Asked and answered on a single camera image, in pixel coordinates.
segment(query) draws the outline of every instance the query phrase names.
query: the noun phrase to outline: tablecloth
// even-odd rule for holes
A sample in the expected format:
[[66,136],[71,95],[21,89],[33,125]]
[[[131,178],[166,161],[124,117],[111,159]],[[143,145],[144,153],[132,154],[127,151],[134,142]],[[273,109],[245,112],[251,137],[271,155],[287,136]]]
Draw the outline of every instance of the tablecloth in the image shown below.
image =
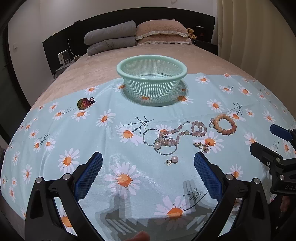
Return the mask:
[[[77,101],[84,97],[94,97],[96,103],[80,111]],[[172,155],[162,156],[143,143],[145,128],[171,130],[195,120],[208,126],[210,119],[220,113],[235,120],[237,131],[223,136],[208,127],[204,137],[181,136],[174,153],[178,156],[176,164],[165,165]],[[268,168],[251,156],[250,144],[259,142],[284,159],[296,156],[289,143],[270,133],[273,123],[286,129],[296,126],[285,106],[256,80],[229,74],[188,74],[166,101],[154,103],[146,96],[130,95],[123,79],[114,79],[63,96],[27,114],[5,153],[2,195],[25,218],[37,177],[59,179],[64,173],[73,173],[98,151],[103,156],[103,167],[79,204],[106,240],[125,240],[141,230],[148,232],[151,240],[191,240],[217,205],[206,194],[194,168],[194,155],[199,149],[193,142],[209,144],[206,157],[224,173],[232,173],[239,180],[261,179],[270,200]],[[225,120],[219,124],[230,128]],[[190,127],[187,124],[182,130]],[[158,133],[151,130],[145,138],[153,142]],[[172,149],[162,147],[161,151]],[[198,205],[186,210],[202,194],[206,195]],[[60,200],[56,202],[66,229],[75,233]],[[236,207],[223,232],[231,227]]]

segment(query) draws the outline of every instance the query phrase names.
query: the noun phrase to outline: pink beaded bracelet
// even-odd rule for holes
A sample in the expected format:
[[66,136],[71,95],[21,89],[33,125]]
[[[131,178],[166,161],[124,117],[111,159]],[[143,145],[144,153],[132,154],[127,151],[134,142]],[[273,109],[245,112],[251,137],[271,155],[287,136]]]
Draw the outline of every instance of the pink beaded bracelet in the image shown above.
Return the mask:
[[[231,129],[225,130],[219,127],[219,120],[226,119],[231,124]],[[216,118],[212,118],[210,120],[210,128],[215,128],[219,133],[222,133],[222,135],[230,135],[233,134],[237,130],[237,125],[235,124],[235,121],[230,118],[230,116],[226,114],[220,114],[217,115]]]

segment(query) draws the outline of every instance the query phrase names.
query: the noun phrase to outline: basket rim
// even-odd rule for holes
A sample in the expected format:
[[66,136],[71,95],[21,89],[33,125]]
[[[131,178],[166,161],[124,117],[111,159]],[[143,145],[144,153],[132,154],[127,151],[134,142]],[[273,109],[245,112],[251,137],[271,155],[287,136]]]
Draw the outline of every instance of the basket rim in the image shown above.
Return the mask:
[[[138,77],[135,75],[127,74],[121,70],[122,66],[127,64],[128,62],[132,62],[134,60],[143,59],[143,58],[148,58],[148,59],[155,58],[155,59],[160,59],[160,60],[165,60],[165,61],[171,62],[171,63],[177,65],[178,67],[180,67],[180,69],[182,69],[182,72],[178,75],[174,75],[171,77],[165,77],[165,78],[144,78],[144,77]],[[181,61],[176,60],[171,57],[168,57],[168,56],[155,55],[155,54],[137,55],[137,56],[126,58],[118,63],[118,65],[116,67],[116,71],[121,77],[126,78],[126,79],[130,79],[130,80],[134,80],[134,81],[145,80],[145,81],[169,82],[169,81],[180,80],[187,75],[187,67]]]

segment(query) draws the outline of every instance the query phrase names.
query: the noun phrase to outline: bead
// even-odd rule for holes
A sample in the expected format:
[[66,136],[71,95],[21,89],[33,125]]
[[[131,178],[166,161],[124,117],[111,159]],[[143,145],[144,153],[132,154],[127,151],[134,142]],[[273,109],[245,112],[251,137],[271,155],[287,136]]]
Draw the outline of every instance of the bead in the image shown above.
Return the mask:
[[172,158],[170,160],[172,161],[172,163],[177,163],[178,162],[178,157],[177,156],[172,156]]
[[155,148],[156,150],[159,150],[159,149],[161,148],[161,144],[160,144],[159,142],[156,142],[156,143],[154,144],[154,148]]

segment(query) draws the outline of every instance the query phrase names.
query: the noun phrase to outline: mint green plastic basket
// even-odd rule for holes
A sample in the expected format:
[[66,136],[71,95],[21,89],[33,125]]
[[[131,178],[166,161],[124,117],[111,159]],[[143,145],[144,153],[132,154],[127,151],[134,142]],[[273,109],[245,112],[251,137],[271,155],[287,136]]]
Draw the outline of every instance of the mint green plastic basket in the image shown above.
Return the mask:
[[182,62],[161,55],[139,55],[122,60],[117,73],[132,92],[158,98],[169,95],[187,74]]

